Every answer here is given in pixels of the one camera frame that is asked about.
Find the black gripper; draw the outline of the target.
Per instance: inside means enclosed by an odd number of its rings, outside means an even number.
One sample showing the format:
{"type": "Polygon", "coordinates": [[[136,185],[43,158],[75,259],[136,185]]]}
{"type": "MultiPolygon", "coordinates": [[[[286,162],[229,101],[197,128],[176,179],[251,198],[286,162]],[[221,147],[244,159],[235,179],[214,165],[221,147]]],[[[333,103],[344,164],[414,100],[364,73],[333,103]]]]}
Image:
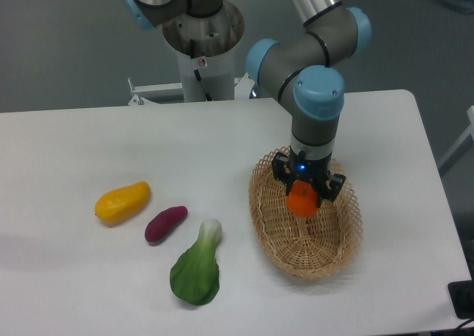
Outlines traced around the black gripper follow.
{"type": "Polygon", "coordinates": [[[290,149],[287,155],[275,155],[271,161],[273,177],[283,183],[288,196],[295,181],[313,185],[317,194],[317,207],[323,201],[334,202],[342,190],[346,176],[329,172],[330,155],[318,160],[310,160],[290,149]]]}

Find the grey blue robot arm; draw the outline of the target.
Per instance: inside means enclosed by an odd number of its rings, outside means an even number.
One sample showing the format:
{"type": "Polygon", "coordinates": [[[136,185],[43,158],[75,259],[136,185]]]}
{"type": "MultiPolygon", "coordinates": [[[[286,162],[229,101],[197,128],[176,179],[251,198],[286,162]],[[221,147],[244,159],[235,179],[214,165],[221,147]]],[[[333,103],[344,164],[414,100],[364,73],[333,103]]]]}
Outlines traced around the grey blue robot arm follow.
{"type": "MultiPolygon", "coordinates": [[[[270,38],[256,42],[245,71],[292,117],[290,151],[272,161],[273,176],[286,189],[287,206],[334,201],[345,178],[329,161],[344,106],[344,79],[334,65],[371,41],[368,17],[341,0],[291,0],[304,34],[291,45],[270,38]]],[[[218,101],[235,96],[233,51],[244,19],[226,0],[124,0],[144,29],[160,27],[178,59],[184,100],[218,101]]]]}

